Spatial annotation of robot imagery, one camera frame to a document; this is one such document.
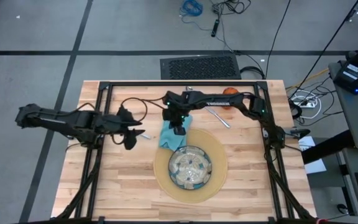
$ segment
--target yellow plate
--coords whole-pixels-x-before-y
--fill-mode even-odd
[[[226,180],[226,153],[223,145],[212,134],[201,129],[188,130],[186,145],[201,148],[211,159],[211,178],[205,186],[196,190],[185,190],[173,183],[168,171],[168,163],[173,151],[169,149],[157,149],[154,159],[154,175],[161,189],[172,198],[185,203],[203,202],[219,192]]]

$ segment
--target wooden table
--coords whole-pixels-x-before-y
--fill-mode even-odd
[[[276,124],[283,128],[292,127],[293,120],[283,82],[269,80],[267,83]],[[99,81],[85,81],[78,105],[95,104],[98,86]],[[204,93],[222,93],[226,86],[192,87]],[[235,87],[239,91],[253,92],[251,87]],[[128,97],[156,99],[163,96],[167,90],[181,93],[184,89],[184,86],[115,86],[112,90],[110,112],[115,114],[120,103]],[[106,96],[103,96],[103,99],[101,108],[104,108]],[[141,102],[128,101],[125,106],[135,119],[144,114],[145,109]],[[206,110],[191,112],[191,127],[207,129],[224,145],[229,170],[226,183],[213,198],[201,203],[186,204],[169,197],[160,190],[155,180],[153,160],[163,121],[161,109],[153,105],[148,107],[149,112],[143,125],[136,128],[145,129],[145,134],[152,136],[151,140],[138,137],[138,142],[131,151],[125,150],[122,145],[113,144],[111,138],[104,140],[94,219],[105,216],[107,220],[266,221],[267,217],[275,217],[258,121],[244,117],[234,108],[224,110],[214,107],[218,115],[231,125],[231,128],[227,129]],[[298,147],[297,141],[293,139],[287,139],[287,145]],[[80,186],[85,153],[86,150],[80,146],[73,146],[67,151],[53,206],[53,217],[61,213],[76,194]],[[316,216],[300,152],[285,148],[282,149],[282,154],[290,190],[298,201]],[[279,194],[283,215],[286,216],[281,190]],[[83,216],[87,204],[83,205]]]

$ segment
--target blue cloth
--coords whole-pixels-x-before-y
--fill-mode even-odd
[[[190,123],[192,122],[192,120],[193,117],[189,115],[185,118],[185,121],[183,122],[183,127],[185,128],[186,133],[189,130]],[[160,142],[158,145],[162,148],[176,151],[179,147],[186,146],[186,135],[176,135],[175,133],[173,133],[173,128],[169,128],[169,121],[164,121],[162,124]]]

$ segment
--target blue cable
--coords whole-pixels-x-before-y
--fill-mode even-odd
[[[203,13],[203,5],[196,0],[185,0],[180,10],[185,13],[183,16],[199,16]]]

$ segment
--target glass bowl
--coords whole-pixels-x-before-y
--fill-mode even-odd
[[[183,146],[172,154],[168,169],[172,181],[178,187],[195,190],[202,188],[209,181],[212,163],[199,147]]]

